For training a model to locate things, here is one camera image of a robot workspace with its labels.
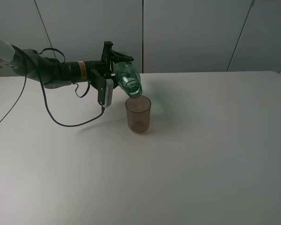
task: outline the white table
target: white table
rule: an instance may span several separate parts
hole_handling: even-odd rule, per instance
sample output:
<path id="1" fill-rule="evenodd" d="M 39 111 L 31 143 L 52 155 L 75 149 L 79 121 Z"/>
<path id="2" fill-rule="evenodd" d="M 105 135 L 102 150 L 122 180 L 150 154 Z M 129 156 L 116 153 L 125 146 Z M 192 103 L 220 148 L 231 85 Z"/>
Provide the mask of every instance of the white table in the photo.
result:
<path id="1" fill-rule="evenodd" d="M 22 82 L 0 78 L 0 118 Z M 65 128 L 29 81 L 0 125 L 0 225 L 281 225 L 281 77 L 143 74 L 142 84 L 146 135 L 128 129 L 120 88 L 102 118 Z M 47 90 L 60 122 L 100 113 L 96 90 L 74 89 Z"/>

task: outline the white wall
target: white wall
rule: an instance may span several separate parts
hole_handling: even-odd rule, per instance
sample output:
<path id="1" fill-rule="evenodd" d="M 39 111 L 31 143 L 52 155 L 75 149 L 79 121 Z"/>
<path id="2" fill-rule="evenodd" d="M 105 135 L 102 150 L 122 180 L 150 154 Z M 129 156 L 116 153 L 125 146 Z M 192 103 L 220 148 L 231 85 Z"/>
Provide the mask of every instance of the white wall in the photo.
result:
<path id="1" fill-rule="evenodd" d="M 50 47 L 49 39 L 33 0 L 0 0 L 0 39 L 21 49 L 41 51 Z M 5 67 L 0 76 L 15 73 Z"/>
<path id="2" fill-rule="evenodd" d="M 229 71 L 281 72 L 281 0 L 256 0 Z"/>
<path id="3" fill-rule="evenodd" d="M 100 60 L 104 41 L 142 72 L 142 0 L 37 0 L 53 47 L 67 61 Z"/>
<path id="4" fill-rule="evenodd" d="M 252 0 L 144 0 L 144 72 L 227 71 Z"/>

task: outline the orange label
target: orange label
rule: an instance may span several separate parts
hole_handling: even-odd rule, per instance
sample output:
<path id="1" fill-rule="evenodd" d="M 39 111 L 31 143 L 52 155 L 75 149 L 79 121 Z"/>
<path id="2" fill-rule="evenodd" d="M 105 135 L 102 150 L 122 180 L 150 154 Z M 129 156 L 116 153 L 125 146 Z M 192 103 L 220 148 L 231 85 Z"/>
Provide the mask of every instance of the orange label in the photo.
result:
<path id="1" fill-rule="evenodd" d="M 79 61 L 78 64 L 80 67 L 81 79 L 86 80 L 88 78 L 88 73 L 86 71 L 85 63 L 84 61 Z"/>

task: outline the black cable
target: black cable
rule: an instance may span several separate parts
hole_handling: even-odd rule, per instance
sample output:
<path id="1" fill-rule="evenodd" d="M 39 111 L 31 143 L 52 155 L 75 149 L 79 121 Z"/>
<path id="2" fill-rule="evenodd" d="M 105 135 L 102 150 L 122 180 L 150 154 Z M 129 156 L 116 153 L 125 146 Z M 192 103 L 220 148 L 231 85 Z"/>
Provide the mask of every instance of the black cable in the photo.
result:
<path id="1" fill-rule="evenodd" d="M 60 50 L 58 50 L 58 49 L 56 49 L 56 48 L 44 48 L 40 53 L 37 52 L 36 54 L 41 55 L 41 54 L 43 54 L 43 52 L 48 51 L 48 50 L 51 50 L 51 51 L 53 51 L 53 52 L 58 52 L 59 54 L 61 54 L 61 55 L 64 57 L 64 61 L 63 61 L 62 63 L 65 63 L 65 62 L 66 62 L 66 57 L 65 57 L 65 55 L 64 55 Z"/>
<path id="2" fill-rule="evenodd" d="M 75 93 L 76 93 L 77 97 L 83 98 L 83 97 L 86 96 L 86 94 L 89 92 L 90 82 L 88 82 L 88 88 L 86 88 L 85 93 L 84 93 L 83 95 L 81 95 L 81 96 L 79 96 L 79 95 L 77 94 L 77 90 L 78 90 L 78 88 L 79 88 L 79 84 L 77 84 L 77 83 L 73 83 L 73 84 L 76 84 L 76 85 L 77 85 L 77 88 L 75 89 Z"/>
<path id="3" fill-rule="evenodd" d="M 20 97 L 22 96 L 23 94 L 23 91 L 25 89 L 25 86 L 26 86 L 26 80 L 27 80 L 27 62 L 26 62 L 26 59 L 24 60 L 25 62 L 25 80 L 24 80 L 24 84 L 23 84 L 23 87 L 22 87 L 22 91 L 18 97 L 18 99 L 15 101 L 14 105 L 10 108 L 10 110 L 5 114 L 5 116 L 0 120 L 0 123 L 5 119 L 5 117 L 7 117 L 7 115 L 10 113 L 10 111 L 12 111 L 12 109 L 14 108 L 14 106 L 17 104 L 17 102 L 19 101 Z"/>
<path id="4" fill-rule="evenodd" d="M 50 110 L 49 110 L 48 103 L 47 103 L 47 97 L 46 97 L 46 93 L 45 93 L 45 89 L 44 89 L 43 80 L 42 80 L 42 77 L 41 77 L 41 75 L 40 75 L 40 73 L 39 73 L 39 71 L 38 71 L 38 69 L 37 69 L 36 64 L 35 64 L 34 61 L 31 59 L 31 57 L 30 57 L 26 52 L 24 52 L 22 49 L 20 49 L 20 48 L 14 46 L 14 45 L 13 45 L 13 48 L 16 49 L 17 51 L 19 51 L 24 57 L 26 57 L 26 58 L 31 62 L 31 64 L 33 65 L 33 67 L 35 68 L 36 73 L 37 73 L 37 76 L 38 76 L 38 78 L 39 78 L 39 82 L 40 82 L 40 84 L 41 84 L 41 88 L 42 88 L 42 92 L 43 92 L 43 97 L 44 97 L 44 103 L 45 103 L 46 110 L 47 110 L 49 116 L 51 117 L 51 119 L 52 119 L 55 123 L 57 123 L 58 125 L 63 126 L 63 127 L 72 128 L 72 127 L 78 127 L 78 126 L 82 126 L 82 125 L 84 125 L 84 124 L 90 123 L 90 122 L 92 122 L 92 121 L 98 119 L 100 116 L 103 115 L 105 108 L 102 106 L 102 107 L 101 107 L 101 114 L 100 114 L 100 115 L 98 115 L 97 117 L 95 117 L 95 118 L 93 118 L 93 119 L 91 119 L 91 120 L 88 120 L 88 121 L 86 121 L 86 122 L 84 122 L 84 123 L 76 124 L 76 125 L 65 125 L 65 124 L 62 124 L 62 123 L 57 122 L 57 121 L 55 120 L 55 118 L 52 116 L 52 114 L 51 114 L 51 112 L 50 112 Z"/>

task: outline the brown translucent cup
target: brown translucent cup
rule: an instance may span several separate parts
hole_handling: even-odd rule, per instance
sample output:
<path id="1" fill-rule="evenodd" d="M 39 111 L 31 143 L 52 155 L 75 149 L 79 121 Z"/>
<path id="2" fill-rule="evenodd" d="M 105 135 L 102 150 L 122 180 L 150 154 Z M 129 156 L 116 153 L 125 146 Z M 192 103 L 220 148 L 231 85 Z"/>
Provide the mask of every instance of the brown translucent cup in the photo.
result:
<path id="1" fill-rule="evenodd" d="M 150 125 L 150 99 L 145 96 L 129 98 L 126 101 L 126 113 L 128 127 L 138 134 L 145 132 Z"/>

